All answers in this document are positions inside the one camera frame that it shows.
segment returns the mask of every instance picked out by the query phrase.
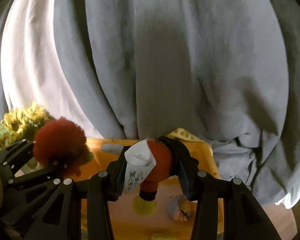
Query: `gray round object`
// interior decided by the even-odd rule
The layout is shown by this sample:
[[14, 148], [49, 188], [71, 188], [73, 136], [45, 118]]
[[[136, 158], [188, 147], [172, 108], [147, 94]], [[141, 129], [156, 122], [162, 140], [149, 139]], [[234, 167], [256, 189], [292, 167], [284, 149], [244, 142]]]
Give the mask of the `gray round object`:
[[241, 181], [241, 179], [239, 179], [239, 178], [234, 178], [234, 179], [233, 179], [233, 183], [234, 183], [234, 184], [240, 185], [241, 182], [242, 182], [242, 181]]
[[198, 171], [198, 176], [199, 177], [205, 177], [207, 173], [205, 171]]
[[56, 184], [56, 185], [60, 184], [60, 182], [61, 182], [60, 179], [54, 179], [53, 180], [53, 183]]
[[63, 181], [63, 184], [65, 184], [65, 185], [70, 185], [71, 183], [72, 183], [72, 179], [65, 179]]
[[99, 177], [105, 177], [105, 176], [108, 175], [108, 172], [106, 172], [106, 171], [100, 171], [100, 172], [98, 173], [98, 175], [99, 175]]

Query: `screw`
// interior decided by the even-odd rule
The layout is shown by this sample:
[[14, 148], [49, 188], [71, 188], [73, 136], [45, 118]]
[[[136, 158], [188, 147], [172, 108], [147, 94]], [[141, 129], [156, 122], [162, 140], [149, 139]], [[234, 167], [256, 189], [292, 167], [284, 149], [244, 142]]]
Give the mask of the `screw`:
[[107, 176], [108, 175], [108, 172], [106, 172], [106, 171], [100, 171], [99, 173], [98, 173], [98, 176], [99, 177], [105, 177], [105, 176]]
[[55, 184], [55, 185], [58, 185], [58, 184], [60, 184], [60, 179], [54, 179], [54, 181], [53, 181], [53, 183]]
[[198, 176], [199, 177], [205, 177], [207, 173], [205, 171], [198, 171]]
[[65, 185], [70, 185], [71, 183], [72, 183], [72, 179], [65, 179], [63, 181], [63, 184], [65, 184]]
[[242, 181], [241, 181], [241, 179], [239, 179], [239, 178], [234, 178], [234, 179], [233, 179], [233, 183], [234, 183], [234, 184], [240, 185], [241, 182], [242, 182]]

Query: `plush toy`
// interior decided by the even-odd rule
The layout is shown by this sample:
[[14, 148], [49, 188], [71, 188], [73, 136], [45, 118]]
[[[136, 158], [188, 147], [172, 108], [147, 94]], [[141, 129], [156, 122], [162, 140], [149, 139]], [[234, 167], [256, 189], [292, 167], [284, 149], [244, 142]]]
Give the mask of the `plush toy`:
[[84, 130], [64, 117], [47, 122], [37, 131], [34, 140], [34, 158], [43, 166], [53, 163], [63, 165], [64, 176], [80, 176], [79, 166], [92, 158]]
[[134, 212], [140, 216], [149, 216], [156, 212], [155, 196], [158, 183], [170, 177], [173, 169], [173, 156], [170, 150], [155, 140], [147, 141], [155, 160], [156, 166], [140, 185], [140, 193], [133, 200]]

